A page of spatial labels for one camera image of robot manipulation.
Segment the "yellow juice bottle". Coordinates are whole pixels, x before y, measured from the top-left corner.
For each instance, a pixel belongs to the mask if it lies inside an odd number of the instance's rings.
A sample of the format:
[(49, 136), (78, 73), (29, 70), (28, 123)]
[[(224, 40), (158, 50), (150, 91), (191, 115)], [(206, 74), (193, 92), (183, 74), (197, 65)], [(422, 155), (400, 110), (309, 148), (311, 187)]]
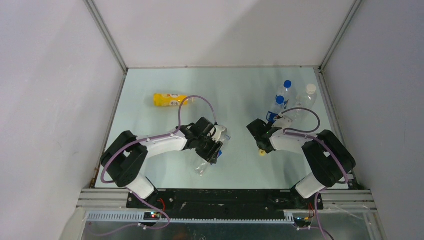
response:
[(153, 95), (153, 104), (156, 107), (175, 107), (183, 103), (187, 95), (172, 93), (155, 93)]

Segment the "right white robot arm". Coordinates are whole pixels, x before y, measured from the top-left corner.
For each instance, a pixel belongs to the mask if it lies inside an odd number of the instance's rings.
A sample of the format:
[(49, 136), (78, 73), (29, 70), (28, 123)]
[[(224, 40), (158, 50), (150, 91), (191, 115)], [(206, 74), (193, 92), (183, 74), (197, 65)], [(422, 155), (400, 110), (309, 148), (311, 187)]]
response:
[(295, 208), (304, 209), (316, 193), (340, 181), (347, 183), (348, 172), (355, 168), (356, 161), (332, 131), (313, 134), (291, 125), (292, 121), (287, 117), (269, 123), (256, 119), (247, 129), (265, 154), (286, 151), (304, 155), (311, 173), (292, 187), (290, 196)]

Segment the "clear crushed bottle blue label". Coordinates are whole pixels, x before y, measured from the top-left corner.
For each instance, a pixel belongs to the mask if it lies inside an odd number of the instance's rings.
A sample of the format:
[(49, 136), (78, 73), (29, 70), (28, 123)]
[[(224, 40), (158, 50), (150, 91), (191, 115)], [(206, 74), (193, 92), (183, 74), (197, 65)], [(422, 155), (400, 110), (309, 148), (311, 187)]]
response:
[(276, 104), (275, 99), (273, 100), (270, 106), (270, 109), (268, 110), (266, 115), (266, 120), (270, 123), (274, 123), (275, 118), (278, 116), (278, 114), (285, 109), (285, 99), (283, 104)]

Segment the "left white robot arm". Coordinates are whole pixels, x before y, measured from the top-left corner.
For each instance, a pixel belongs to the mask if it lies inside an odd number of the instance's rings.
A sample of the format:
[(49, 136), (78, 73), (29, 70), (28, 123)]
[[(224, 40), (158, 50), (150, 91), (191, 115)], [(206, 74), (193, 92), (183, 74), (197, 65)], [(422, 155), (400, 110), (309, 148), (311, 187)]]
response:
[(227, 133), (226, 127), (205, 117), (153, 137), (137, 138), (131, 131), (124, 131), (100, 158), (103, 166), (100, 180), (106, 184), (105, 174), (108, 174), (110, 183), (137, 195), (145, 208), (153, 208), (158, 202), (158, 194), (151, 181), (141, 174), (145, 161), (168, 152), (194, 150), (204, 162), (216, 164)]

